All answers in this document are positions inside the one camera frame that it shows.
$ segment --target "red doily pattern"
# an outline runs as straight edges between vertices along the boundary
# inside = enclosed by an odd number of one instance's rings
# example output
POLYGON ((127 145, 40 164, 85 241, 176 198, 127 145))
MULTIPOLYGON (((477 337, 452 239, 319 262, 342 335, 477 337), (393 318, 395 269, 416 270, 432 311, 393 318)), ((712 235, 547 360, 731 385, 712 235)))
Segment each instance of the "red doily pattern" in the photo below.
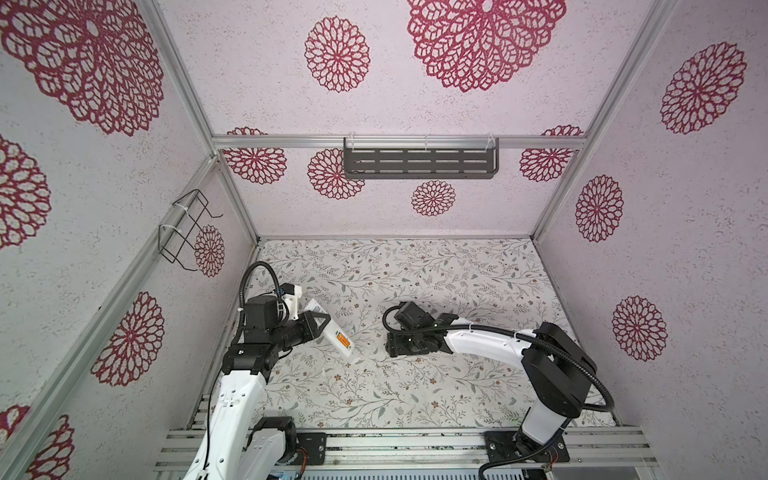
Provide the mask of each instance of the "red doily pattern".
POLYGON ((488 90, 528 67, 565 0, 408 0, 414 55, 444 87, 488 90))
POLYGON ((667 346, 667 324, 661 312, 645 298, 628 296, 616 305, 614 335, 627 355, 653 360, 667 346))
POLYGON ((14 405, 10 409, 0 412, 0 449, 8 441, 16 426, 27 415, 29 406, 14 405))
POLYGON ((349 91, 366 77, 371 58, 366 38, 344 18, 326 17, 304 42, 306 66, 330 91, 349 91))
POLYGON ((0 135, 0 250, 37 234, 51 211, 50 197, 35 159, 0 135))
POLYGON ((725 113, 744 83, 744 52, 727 42, 710 45, 672 76, 661 99, 661 121, 674 133, 701 130, 725 113))
MULTIPOLYGON (((229 135, 266 135, 256 128, 238 127, 229 135)), ((230 148, 221 153, 232 171, 255 184, 277 182, 286 173, 286 156, 282 148, 230 148)))
POLYGON ((69 415, 62 415, 56 430, 45 439, 43 449, 27 468, 26 480, 61 480, 69 472, 69 461, 74 453, 72 442, 74 429, 69 425, 69 415))
POLYGON ((607 239, 619 226, 624 201, 619 183, 599 175, 581 189, 576 202, 576 225, 581 235, 591 242, 607 239))
MULTIPOLYGON (((581 135, 584 132, 573 125, 558 125, 546 130, 543 135, 581 135)), ((569 148, 528 148, 520 157, 520 171, 523 176, 537 182, 560 177, 563 169, 573 156, 569 148)))
POLYGON ((0 31, 77 120, 130 136, 159 115, 163 70, 131 0, 0 0, 0 31))
POLYGON ((216 276, 224 265, 224 240, 213 225, 206 225, 194 242, 194 259, 205 276, 216 276))
POLYGON ((321 195, 341 200, 357 195, 365 180, 350 180, 344 175, 343 152, 338 148, 319 151, 310 160, 306 174, 321 195))
POLYGON ((439 180, 430 180, 419 185, 411 196, 411 205, 425 217, 444 214, 453 206, 456 192, 451 185, 439 180))
POLYGON ((157 300, 139 293, 117 330, 91 367, 99 383, 126 386, 149 370, 163 346, 165 319, 157 300))

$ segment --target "black mounting plate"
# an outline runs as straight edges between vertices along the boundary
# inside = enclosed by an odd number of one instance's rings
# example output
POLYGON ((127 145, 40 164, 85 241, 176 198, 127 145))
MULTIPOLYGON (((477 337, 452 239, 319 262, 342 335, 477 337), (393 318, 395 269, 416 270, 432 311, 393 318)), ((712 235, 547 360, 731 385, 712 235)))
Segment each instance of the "black mounting plate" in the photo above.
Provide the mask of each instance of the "black mounting plate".
MULTIPOLYGON (((296 437, 299 445, 310 454, 306 460, 307 465, 322 465, 326 462, 327 433, 297 433, 296 437)), ((301 465, 303 461, 302 455, 298 454, 288 465, 301 465)))
MULTIPOLYGON (((516 432, 516 430, 509 430, 506 432, 486 432, 483 434, 485 437, 485 451, 488 453, 488 460, 490 462, 512 460, 520 456, 515 447, 516 432)), ((565 442, 563 442, 563 435, 560 434, 549 449, 542 452, 541 455, 532 457, 531 460, 537 463, 569 462, 571 456, 568 454, 565 442)))

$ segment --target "black wire rack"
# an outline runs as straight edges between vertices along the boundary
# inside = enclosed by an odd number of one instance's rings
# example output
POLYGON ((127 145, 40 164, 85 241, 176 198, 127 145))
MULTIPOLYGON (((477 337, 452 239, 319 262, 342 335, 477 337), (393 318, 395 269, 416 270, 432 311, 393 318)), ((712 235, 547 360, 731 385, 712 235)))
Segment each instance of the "black wire rack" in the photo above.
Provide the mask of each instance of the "black wire rack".
POLYGON ((211 218, 220 218, 223 216, 221 215, 213 215, 210 210, 208 210, 208 199, 206 198, 205 194, 201 192, 199 189, 190 190, 189 192, 185 193, 181 197, 179 197, 176 201, 173 203, 174 207, 180 208, 184 210, 184 215, 181 219, 177 222, 176 225, 169 225, 167 223, 162 223, 157 226, 157 251, 162 255, 165 260, 168 260, 171 263, 178 263, 181 265, 181 268, 188 270, 190 272, 197 272, 197 268, 187 268, 184 266, 184 264, 181 262, 181 259, 179 258, 179 254, 181 253, 182 249, 184 248, 184 245, 189 245, 192 250, 196 250, 194 245, 190 243, 189 237, 190 235, 195 231, 195 227, 198 230, 202 230, 203 228, 199 224, 200 218, 203 216, 203 214, 208 214, 211 218), (198 213, 196 216, 190 213, 190 210, 193 210, 193 208, 197 205, 201 205, 202 208, 200 209, 200 213, 198 213), (179 229, 179 225, 181 225, 181 221, 188 217, 192 219, 192 225, 190 226, 190 229, 188 232, 184 233, 179 229), (163 233, 167 229, 170 229, 170 236, 163 242, 163 233), (181 244, 179 245, 179 248, 176 249, 176 251, 169 250, 168 244, 176 237, 178 236, 181 238, 181 244))

